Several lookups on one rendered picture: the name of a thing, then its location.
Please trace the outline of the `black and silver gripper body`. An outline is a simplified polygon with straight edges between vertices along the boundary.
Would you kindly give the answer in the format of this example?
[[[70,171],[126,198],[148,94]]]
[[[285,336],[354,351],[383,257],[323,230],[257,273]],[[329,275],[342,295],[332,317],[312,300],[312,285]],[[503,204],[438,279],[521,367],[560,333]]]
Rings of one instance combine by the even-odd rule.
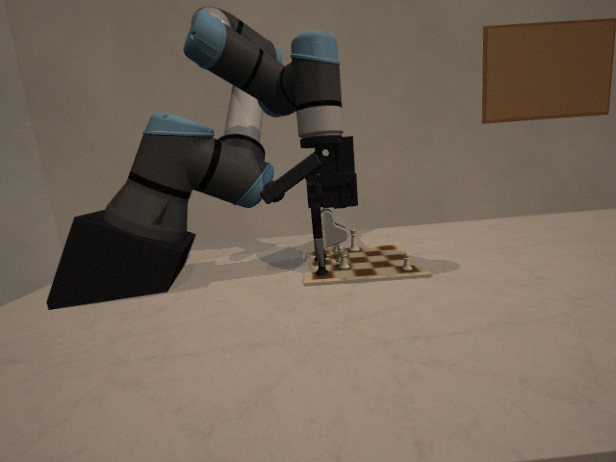
[[[315,148],[322,165],[305,177],[308,206],[310,190],[316,190],[317,202],[322,208],[358,206],[357,178],[354,167],[353,136],[327,135],[300,140],[301,148]],[[322,155],[327,149],[328,156]],[[317,176],[325,176],[318,177]]]

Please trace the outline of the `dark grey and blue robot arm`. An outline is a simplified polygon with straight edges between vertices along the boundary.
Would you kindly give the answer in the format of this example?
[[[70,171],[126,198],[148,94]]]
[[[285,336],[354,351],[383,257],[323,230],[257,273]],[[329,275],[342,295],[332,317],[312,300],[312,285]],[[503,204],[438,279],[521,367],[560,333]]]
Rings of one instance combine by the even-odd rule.
[[[203,7],[191,26],[186,57],[233,85],[224,135],[214,139],[212,128],[177,115],[152,115],[128,179],[103,216],[121,230],[164,242],[184,240],[193,190],[252,208],[262,199],[280,201],[322,165],[312,153],[272,181],[274,168],[260,143],[263,111],[273,117],[296,111],[302,139],[344,133],[334,36],[296,36],[292,62],[284,66],[280,50],[231,13]]]

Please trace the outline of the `brown and cream chessboard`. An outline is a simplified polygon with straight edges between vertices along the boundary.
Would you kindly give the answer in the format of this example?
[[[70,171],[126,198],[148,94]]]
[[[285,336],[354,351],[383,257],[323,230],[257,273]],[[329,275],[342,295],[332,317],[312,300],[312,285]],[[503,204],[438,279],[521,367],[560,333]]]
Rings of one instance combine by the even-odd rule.
[[[315,249],[308,250],[304,287],[432,277],[432,273],[411,255],[409,263],[412,270],[402,270],[403,254],[407,251],[399,244],[358,247],[360,250],[355,252],[348,251],[349,247],[343,247],[343,252],[346,250],[347,253],[346,262],[349,269],[339,269],[339,253],[334,253],[334,248],[325,248],[325,268],[328,270],[326,275],[317,275],[319,261],[315,262]]]

